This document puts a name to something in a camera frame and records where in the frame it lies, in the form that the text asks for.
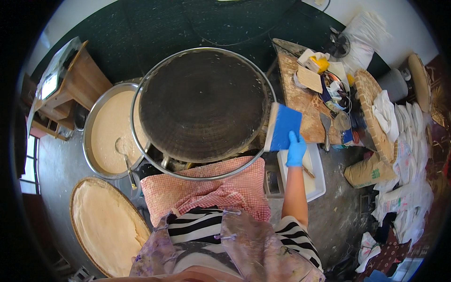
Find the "wooden table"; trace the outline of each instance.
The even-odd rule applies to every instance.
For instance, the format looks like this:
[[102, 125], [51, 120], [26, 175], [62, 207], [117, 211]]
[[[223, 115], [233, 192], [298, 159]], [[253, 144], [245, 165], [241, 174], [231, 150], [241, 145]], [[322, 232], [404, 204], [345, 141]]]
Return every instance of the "wooden table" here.
[[[302, 112], [302, 124], [299, 133], [307, 143], [324, 143], [326, 132], [321, 123], [319, 113], [330, 116], [330, 110], [322, 102], [317, 93], [310, 89], [302, 89], [295, 85], [293, 74], [298, 70], [297, 58], [307, 49], [304, 46], [281, 39], [273, 39], [276, 44], [278, 64], [281, 73], [281, 84], [287, 107]], [[329, 130], [331, 144], [342, 144], [340, 132], [333, 125]]]
[[97, 99], [113, 86], [87, 52], [87, 42], [83, 42], [72, 59], [59, 89], [47, 99], [38, 100], [36, 111], [53, 120], [64, 120], [69, 117], [73, 101], [91, 110]]

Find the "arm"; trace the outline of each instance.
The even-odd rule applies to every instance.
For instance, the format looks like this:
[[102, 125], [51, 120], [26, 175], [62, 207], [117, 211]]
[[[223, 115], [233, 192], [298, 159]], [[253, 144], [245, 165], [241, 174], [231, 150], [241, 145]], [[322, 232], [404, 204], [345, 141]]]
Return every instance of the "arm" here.
[[296, 138], [293, 131], [290, 131], [289, 138], [290, 147], [286, 162], [288, 176], [282, 217], [291, 215], [307, 227], [308, 207], [304, 188], [304, 174], [302, 172], [302, 158], [307, 150], [307, 145], [302, 135], [299, 134], [299, 138]]

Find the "concrete floor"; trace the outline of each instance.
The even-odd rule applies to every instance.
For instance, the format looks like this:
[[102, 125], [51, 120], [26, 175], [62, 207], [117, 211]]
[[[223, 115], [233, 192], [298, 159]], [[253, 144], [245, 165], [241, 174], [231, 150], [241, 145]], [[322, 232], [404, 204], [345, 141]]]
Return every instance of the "concrete floor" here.
[[[359, 214], [360, 195], [366, 190], [353, 189], [343, 177], [344, 168], [361, 160], [363, 152], [362, 148], [331, 149], [328, 154], [320, 150], [327, 191], [308, 204], [308, 231], [325, 269], [350, 251], [348, 244], [358, 246], [369, 227], [368, 215]], [[78, 244], [69, 217], [72, 188], [79, 179], [95, 176], [83, 155], [82, 132], [74, 132], [67, 142], [51, 136], [41, 138], [38, 174], [57, 249], [74, 268], [83, 266], [90, 274], [103, 277]], [[122, 192], [130, 197], [128, 189]], [[275, 224], [280, 219], [283, 199], [270, 199], [269, 204], [271, 223]]]

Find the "blue latex glove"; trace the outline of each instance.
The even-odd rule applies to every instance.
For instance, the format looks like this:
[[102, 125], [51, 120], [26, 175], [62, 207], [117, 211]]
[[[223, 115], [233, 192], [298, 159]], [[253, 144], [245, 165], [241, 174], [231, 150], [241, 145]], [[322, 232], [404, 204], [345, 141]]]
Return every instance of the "blue latex glove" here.
[[286, 166], [302, 166], [302, 158], [307, 150], [307, 144], [305, 143], [304, 137], [299, 134], [298, 139], [296, 138], [294, 131], [290, 131], [288, 133], [288, 138], [290, 139], [290, 146], [288, 147]]

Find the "white wall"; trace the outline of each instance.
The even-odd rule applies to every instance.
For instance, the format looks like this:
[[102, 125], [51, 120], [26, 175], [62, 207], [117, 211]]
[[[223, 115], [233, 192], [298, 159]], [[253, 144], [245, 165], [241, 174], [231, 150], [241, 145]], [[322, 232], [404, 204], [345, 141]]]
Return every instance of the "white wall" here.
[[[29, 62], [25, 64], [25, 71], [31, 75], [47, 52], [69, 30], [91, 14], [115, 1], [117, 0], [64, 0], [41, 34]], [[412, 51], [419, 54], [424, 64], [430, 62], [438, 54], [437, 47], [426, 26], [407, 0], [330, 1], [326, 14], [344, 25], [347, 25], [361, 10], [377, 12], [386, 20], [388, 32], [393, 39], [379, 52], [379, 55], [392, 68], [397, 67]]]

